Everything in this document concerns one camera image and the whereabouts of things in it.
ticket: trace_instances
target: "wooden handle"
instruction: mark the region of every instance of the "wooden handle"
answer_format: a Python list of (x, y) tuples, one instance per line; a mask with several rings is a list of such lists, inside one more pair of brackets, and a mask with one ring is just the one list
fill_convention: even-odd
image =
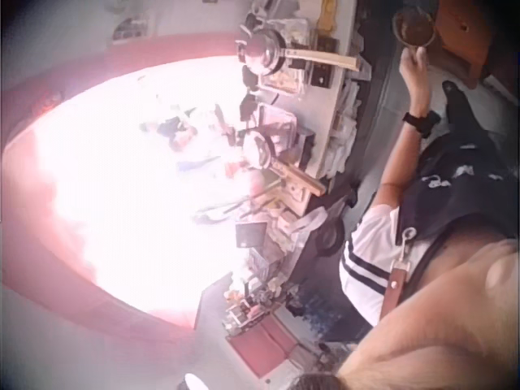
[(322, 184), (319, 180), (307, 175), (305, 172), (299, 170), (296, 167), (286, 165), (278, 160), (273, 161), (271, 167), (274, 171), (276, 171), (277, 174), (294, 181), (301, 187), (308, 189), (310, 193), (316, 197), (321, 197), (327, 191), (327, 187), (325, 187), (325, 185)]
[(359, 72), (359, 59), (347, 55), (302, 49), (285, 49), (282, 55), (286, 59), (305, 59), (307, 61), (327, 63), (329, 65), (336, 65), (337, 67), (343, 67), (351, 71)]
[(318, 19), (318, 31), (330, 36), (336, 29), (336, 0), (322, 0), (322, 13)]

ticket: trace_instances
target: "black stripe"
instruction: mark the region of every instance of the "black stripe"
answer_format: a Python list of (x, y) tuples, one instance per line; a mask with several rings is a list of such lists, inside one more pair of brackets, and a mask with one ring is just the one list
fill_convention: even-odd
[(354, 247), (352, 245), (352, 236), (349, 239), (349, 259), (357, 266), (360, 266), (364, 270), (371, 272), (372, 274), (378, 276), (381, 279), (388, 280), (390, 278), (390, 272), (386, 272), (378, 266), (370, 264), (369, 262), (366, 262), (362, 258), (356, 256), (356, 254), (354, 253)]
[(384, 295), (386, 288), (383, 287), (381, 284), (376, 283), (374, 280), (367, 278), (366, 276), (359, 275), (355, 270), (350, 268), (347, 265), (345, 256), (341, 257), (341, 264), (343, 265), (344, 270), (347, 271), (347, 273), (350, 276), (352, 276), (355, 280), (357, 280), (359, 283), (365, 284), (367, 287), (373, 289), (375, 292)]

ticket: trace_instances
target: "white t-shirt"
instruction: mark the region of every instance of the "white t-shirt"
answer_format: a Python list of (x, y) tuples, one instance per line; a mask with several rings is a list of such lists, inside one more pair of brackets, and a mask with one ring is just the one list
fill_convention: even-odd
[[(401, 247), (395, 245), (398, 214), (399, 208), (388, 205), (369, 209), (347, 242), (340, 262), (343, 292), (372, 326), (379, 322), (392, 261), (401, 254)], [(409, 254), (411, 275), (432, 242), (414, 242)]]

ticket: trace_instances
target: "hair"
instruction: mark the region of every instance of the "hair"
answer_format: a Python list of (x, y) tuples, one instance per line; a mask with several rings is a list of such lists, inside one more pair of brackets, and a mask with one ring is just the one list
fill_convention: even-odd
[(348, 390), (348, 388), (331, 373), (313, 373), (296, 378), (288, 390)]

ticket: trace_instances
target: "brown bowl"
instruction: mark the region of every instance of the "brown bowl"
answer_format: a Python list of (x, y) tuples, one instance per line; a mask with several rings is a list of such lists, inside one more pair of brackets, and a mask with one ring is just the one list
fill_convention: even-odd
[(392, 30), (398, 41), (411, 47), (426, 47), (436, 37), (433, 19), (418, 6), (398, 11), (392, 18)]

